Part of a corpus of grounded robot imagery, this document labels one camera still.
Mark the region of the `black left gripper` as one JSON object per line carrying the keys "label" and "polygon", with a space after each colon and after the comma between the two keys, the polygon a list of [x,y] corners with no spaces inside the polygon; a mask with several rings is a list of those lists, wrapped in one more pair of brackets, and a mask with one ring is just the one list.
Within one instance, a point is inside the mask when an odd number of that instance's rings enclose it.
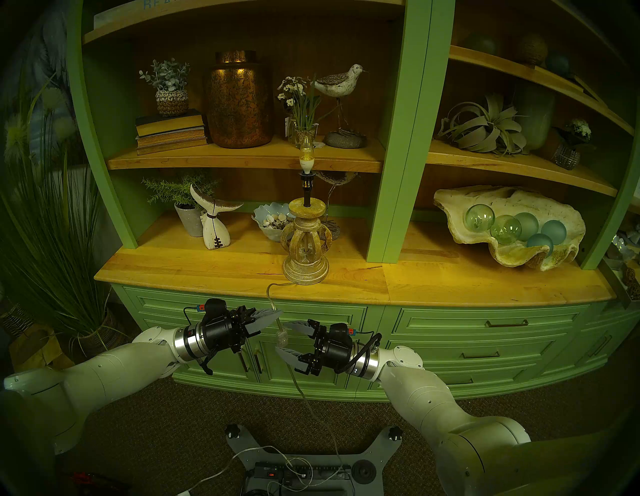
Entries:
{"label": "black left gripper", "polygon": [[271,326],[282,310],[256,309],[224,310],[220,315],[201,322],[203,345],[207,355],[214,355],[227,349],[240,353],[248,335],[255,335]]}

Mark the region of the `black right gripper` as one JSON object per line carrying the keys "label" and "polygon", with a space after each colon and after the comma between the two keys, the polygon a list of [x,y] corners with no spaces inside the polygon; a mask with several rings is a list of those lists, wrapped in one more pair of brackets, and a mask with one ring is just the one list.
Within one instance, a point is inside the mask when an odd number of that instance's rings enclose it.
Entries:
{"label": "black right gripper", "polygon": [[328,367],[334,373],[342,373],[342,369],[350,362],[353,329],[348,324],[331,324],[327,328],[314,320],[291,321],[287,323],[287,328],[315,339],[313,354],[275,347],[276,354],[292,370],[304,375],[319,375],[323,367]]}

